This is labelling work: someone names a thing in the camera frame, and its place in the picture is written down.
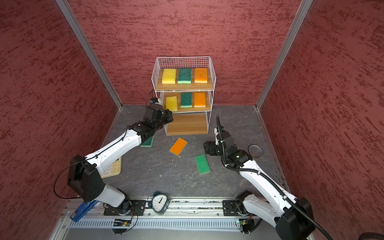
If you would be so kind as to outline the yellow sponge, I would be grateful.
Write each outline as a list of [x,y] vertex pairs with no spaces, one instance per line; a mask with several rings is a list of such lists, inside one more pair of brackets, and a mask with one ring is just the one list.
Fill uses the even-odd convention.
[[164,69],[162,75],[162,84],[170,85],[176,83],[177,69]]
[[166,107],[169,111],[177,112],[178,111],[178,98],[177,98],[177,96],[166,97]]

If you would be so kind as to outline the green analog clock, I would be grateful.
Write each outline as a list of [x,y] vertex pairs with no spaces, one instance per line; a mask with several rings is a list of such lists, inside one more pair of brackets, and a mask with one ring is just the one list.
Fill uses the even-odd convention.
[[152,199],[148,201],[149,209],[155,213],[163,215],[170,204],[170,199],[166,194],[155,192],[152,194]]

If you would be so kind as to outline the left circuit board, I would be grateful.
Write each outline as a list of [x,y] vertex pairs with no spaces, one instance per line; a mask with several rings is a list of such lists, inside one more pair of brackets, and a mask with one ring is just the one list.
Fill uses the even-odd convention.
[[130,227],[132,220],[114,219],[114,227]]

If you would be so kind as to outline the blue stapler tool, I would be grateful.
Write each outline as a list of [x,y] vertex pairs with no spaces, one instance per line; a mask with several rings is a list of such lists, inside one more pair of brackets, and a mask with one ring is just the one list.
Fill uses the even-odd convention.
[[88,203],[82,203],[70,216],[71,220],[77,223],[83,216],[85,216],[96,204],[97,200]]

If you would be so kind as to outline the dark green sponge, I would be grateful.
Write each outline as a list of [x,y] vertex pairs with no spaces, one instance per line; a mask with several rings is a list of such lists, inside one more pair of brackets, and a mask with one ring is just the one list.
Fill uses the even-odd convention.
[[182,68],[179,69],[178,84],[191,84],[192,82],[192,69]]
[[185,92],[181,93],[181,108],[191,108],[192,107],[192,93]]
[[148,138],[145,142],[141,143],[141,147],[150,148],[153,145],[154,136]]

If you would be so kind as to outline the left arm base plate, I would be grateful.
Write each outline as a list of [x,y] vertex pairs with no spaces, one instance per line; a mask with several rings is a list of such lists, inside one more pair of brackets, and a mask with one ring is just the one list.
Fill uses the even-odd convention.
[[110,205],[104,204],[104,216],[117,216],[117,217],[128,217],[132,214],[136,214],[138,216],[142,216],[144,214],[144,210],[147,206],[146,200],[131,200],[129,209],[123,213],[123,210],[119,210],[118,208],[111,207]]

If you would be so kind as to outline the orange sponge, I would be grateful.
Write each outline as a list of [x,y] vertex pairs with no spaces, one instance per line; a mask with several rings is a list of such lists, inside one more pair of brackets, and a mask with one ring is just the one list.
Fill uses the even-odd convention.
[[206,84],[208,82],[208,69],[196,68],[194,82],[197,84]]
[[170,148],[170,152],[178,156],[182,152],[182,150],[185,148],[187,143],[188,142],[186,140],[182,138],[178,138]]
[[206,108],[206,94],[205,92],[195,92],[194,94],[194,107],[195,108]]

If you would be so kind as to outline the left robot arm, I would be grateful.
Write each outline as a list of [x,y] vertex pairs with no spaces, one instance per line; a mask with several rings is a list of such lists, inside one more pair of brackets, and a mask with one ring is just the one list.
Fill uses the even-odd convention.
[[131,210],[128,194],[107,185],[101,175],[116,160],[152,137],[173,121],[173,113],[159,103],[146,107],[142,121],[127,126],[121,136],[85,157],[75,156],[69,166],[67,184],[85,203],[94,200],[115,209],[119,215]]

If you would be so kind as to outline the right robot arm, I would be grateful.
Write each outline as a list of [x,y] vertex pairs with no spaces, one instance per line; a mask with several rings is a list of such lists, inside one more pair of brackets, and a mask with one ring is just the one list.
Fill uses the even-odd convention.
[[282,240],[305,240],[316,229],[310,202],[287,192],[272,180],[244,150],[239,150],[228,132],[217,133],[214,141],[204,143],[205,153],[219,156],[225,168],[239,173],[264,197],[249,191],[237,197],[241,206],[273,226]]

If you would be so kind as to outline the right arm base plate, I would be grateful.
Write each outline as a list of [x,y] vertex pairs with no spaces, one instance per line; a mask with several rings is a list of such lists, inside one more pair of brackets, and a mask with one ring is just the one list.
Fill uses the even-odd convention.
[[254,217],[260,218],[261,205],[254,201],[224,200],[223,212],[226,217]]

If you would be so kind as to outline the right circuit board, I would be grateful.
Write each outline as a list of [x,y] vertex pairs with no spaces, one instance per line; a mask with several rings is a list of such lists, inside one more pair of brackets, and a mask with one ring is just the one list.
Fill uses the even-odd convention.
[[241,233],[250,234],[255,227],[255,221],[253,219],[239,220],[238,227]]

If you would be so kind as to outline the light green sponge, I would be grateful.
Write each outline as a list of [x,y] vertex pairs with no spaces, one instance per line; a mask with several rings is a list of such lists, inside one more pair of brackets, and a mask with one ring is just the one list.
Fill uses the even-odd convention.
[[207,174],[211,171],[205,154],[195,156],[195,162],[200,175]]

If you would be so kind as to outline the circuit board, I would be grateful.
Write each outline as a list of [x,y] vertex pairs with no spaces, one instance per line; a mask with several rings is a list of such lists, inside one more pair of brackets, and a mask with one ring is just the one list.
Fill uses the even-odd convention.
[[255,227],[255,221],[253,219],[239,220],[238,227],[241,233],[250,234]]
[[132,220],[114,219],[114,227],[130,227]]

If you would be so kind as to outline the cream calculator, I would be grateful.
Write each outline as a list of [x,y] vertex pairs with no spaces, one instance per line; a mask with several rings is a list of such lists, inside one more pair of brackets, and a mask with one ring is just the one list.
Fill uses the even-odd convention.
[[121,173],[122,170],[122,157],[114,161],[104,172],[101,174],[101,178],[110,178],[117,176]]

